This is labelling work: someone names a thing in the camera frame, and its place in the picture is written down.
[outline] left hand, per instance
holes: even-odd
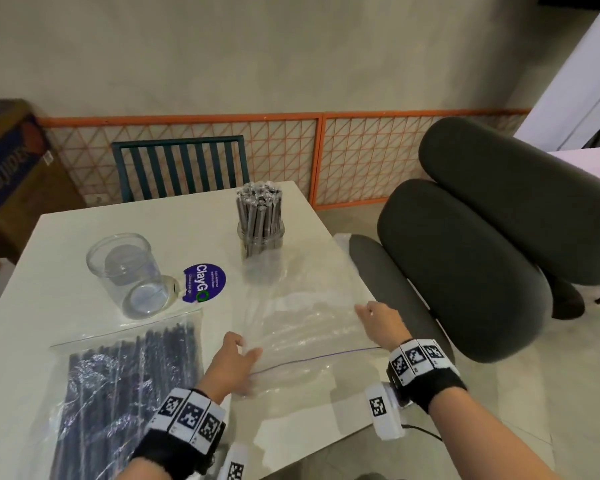
[[[262,355],[262,349],[252,349],[245,355],[241,355],[238,352],[238,345],[243,345],[242,337],[228,331],[224,336],[222,347],[216,352],[204,377],[196,386],[216,404],[222,403],[232,392],[240,394],[249,392],[251,386],[249,373]]]

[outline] chair cushion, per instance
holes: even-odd
[[[513,137],[444,118],[418,150],[426,172],[543,269],[600,284],[600,179]]]
[[[549,318],[551,291],[538,267],[433,182],[400,184],[380,213],[378,236],[449,339],[472,360],[514,354]]]
[[[367,236],[353,234],[349,241],[349,255],[376,301],[398,310],[414,338],[437,340],[455,362],[445,333],[384,248]]]

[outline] plastic wrapping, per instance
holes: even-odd
[[[257,394],[311,380],[343,355],[378,350],[354,311],[370,294],[335,241],[266,251],[244,267],[245,345],[263,348],[252,375]]]
[[[201,376],[202,311],[52,347],[58,366],[23,479],[113,479],[174,387]]]

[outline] purple round sticker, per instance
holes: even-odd
[[[226,275],[219,266],[203,263],[195,264],[184,270],[187,291],[182,297],[189,303],[208,301],[222,291],[226,284]]]

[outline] tile floor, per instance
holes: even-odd
[[[331,233],[377,238],[382,204],[319,212]],[[457,365],[480,403],[496,414],[565,480],[600,480],[600,288],[581,288],[587,313],[578,320],[547,323],[530,347],[497,364],[470,361],[456,351]],[[411,424],[435,431],[418,408]],[[381,442],[367,428],[277,472],[280,480],[353,480],[378,472],[389,480],[447,480],[459,476],[444,446],[417,431]]]

